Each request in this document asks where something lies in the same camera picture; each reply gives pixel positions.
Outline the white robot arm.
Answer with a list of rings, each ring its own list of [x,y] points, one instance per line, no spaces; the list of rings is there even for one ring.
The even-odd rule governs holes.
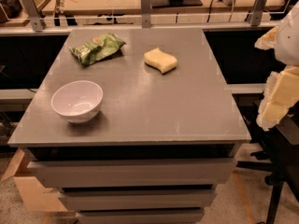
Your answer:
[[[299,101],[299,2],[254,47],[273,49],[276,60],[285,64],[283,71],[270,73],[258,109],[257,124],[268,131]]]

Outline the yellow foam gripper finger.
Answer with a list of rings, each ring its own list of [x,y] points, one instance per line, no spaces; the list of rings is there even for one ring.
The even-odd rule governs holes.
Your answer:
[[[263,90],[257,124],[264,131],[268,131],[279,124],[298,101],[299,67],[286,66],[280,73],[272,72]]]
[[[254,44],[256,49],[268,50],[273,49],[276,45],[276,36],[277,36],[278,27],[274,27],[269,30],[267,33],[262,35]]]

